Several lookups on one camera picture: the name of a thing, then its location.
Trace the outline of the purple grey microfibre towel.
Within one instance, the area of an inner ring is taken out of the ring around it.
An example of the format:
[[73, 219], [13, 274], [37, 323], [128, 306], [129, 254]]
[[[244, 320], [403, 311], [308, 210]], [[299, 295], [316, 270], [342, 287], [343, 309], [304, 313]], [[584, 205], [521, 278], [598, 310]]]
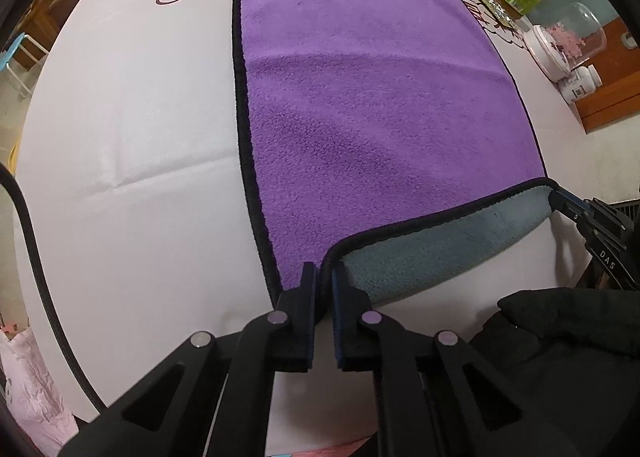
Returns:
[[318, 269], [375, 303], [533, 232], [554, 188], [506, 64], [462, 0], [233, 0], [242, 181], [271, 299]]

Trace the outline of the white pill bottle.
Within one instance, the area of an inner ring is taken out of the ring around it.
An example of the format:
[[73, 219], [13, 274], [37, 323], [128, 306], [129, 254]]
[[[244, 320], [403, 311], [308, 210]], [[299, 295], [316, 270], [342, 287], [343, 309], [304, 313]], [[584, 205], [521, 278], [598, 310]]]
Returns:
[[591, 94], [602, 85], [602, 79], [595, 66], [580, 66], [570, 76], [558, 82], [558, 89], [567, 104], [573, 104]]

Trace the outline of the pink quilted cloth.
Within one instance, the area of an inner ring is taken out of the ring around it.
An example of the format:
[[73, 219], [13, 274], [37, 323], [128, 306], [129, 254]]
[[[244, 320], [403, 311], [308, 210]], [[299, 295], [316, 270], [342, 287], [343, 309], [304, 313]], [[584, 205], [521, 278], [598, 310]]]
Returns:
[[10, 413], [43, 455], [57, 456], [79, 429], [49, 373], [32, 329], [12, 339], [1, 333], [1, 366]]

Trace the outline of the glass dome pink base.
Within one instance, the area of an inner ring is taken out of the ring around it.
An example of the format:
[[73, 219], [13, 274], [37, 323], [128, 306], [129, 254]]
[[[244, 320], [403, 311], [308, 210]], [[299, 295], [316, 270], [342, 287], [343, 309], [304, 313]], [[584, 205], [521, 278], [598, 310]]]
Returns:
[[556, 83], [606, 49], [608, 39], [597, 16], [584, 4], [572, 3], [553, 24], [535, 24], [524, 43], [542, 73]]

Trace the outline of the pink printed tablecloth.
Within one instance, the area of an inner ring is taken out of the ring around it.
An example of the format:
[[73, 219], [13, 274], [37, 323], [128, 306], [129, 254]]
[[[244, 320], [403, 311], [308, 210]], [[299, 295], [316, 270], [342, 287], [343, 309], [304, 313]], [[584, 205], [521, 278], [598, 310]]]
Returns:
[[[548, 175], [591, 194], [586, 136], [520, 37], [481, 23], [518, 84]], [[191, 333], [270, 307], [242, 198], [231, 0], [80, 0], [44, 63], [16, 178], [81, 369], [111, 404]], [[574, 286], [590, 255], [559, 214], [495, 258], [382, 307], [408, 329], [471, 338], [520, 289]], [[274, 384], [267, 454], [375, 431], [371, 378], [336, 369], [331, 321], [309, 373]]]

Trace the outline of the gold blister pill pack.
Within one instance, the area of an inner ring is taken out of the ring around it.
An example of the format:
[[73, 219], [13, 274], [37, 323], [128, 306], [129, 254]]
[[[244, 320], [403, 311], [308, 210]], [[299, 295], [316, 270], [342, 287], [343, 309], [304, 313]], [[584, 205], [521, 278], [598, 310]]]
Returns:
[[505, 28], [515, 30], [518, 25], [502, 8], [496, 0], [480, 0], [480, 2], [488, 9], [488, 12]]

